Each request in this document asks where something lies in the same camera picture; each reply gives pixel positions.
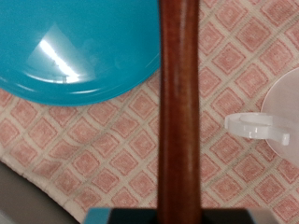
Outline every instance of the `wooden stick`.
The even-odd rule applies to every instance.
[[[160,224],[199,224],[198,0],[160,0]]]

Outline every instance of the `patterned tablecloth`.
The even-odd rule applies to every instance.
[[[231,136],[224,117],[260,111],[298,66],[299,1],[201,1],[204,207],[267,207],[299,222],[299,169],[265,141]],[[55,107],[0,91],[0,158],[82,221],[91,206],[154,207],[159,72],[102,104]]]

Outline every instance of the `turquoise plastic lid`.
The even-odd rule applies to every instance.
[[[1,0],[0,88],[47,105],[120,95],[160,66],[157,0]]]

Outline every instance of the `dark wooden handle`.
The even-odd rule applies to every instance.
[[[199,224],[198,0],[160,0],[158,221]]]

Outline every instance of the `gray floor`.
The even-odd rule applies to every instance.
[[[0,162],[0,210],[16,224],[78,224],[46,193]]]

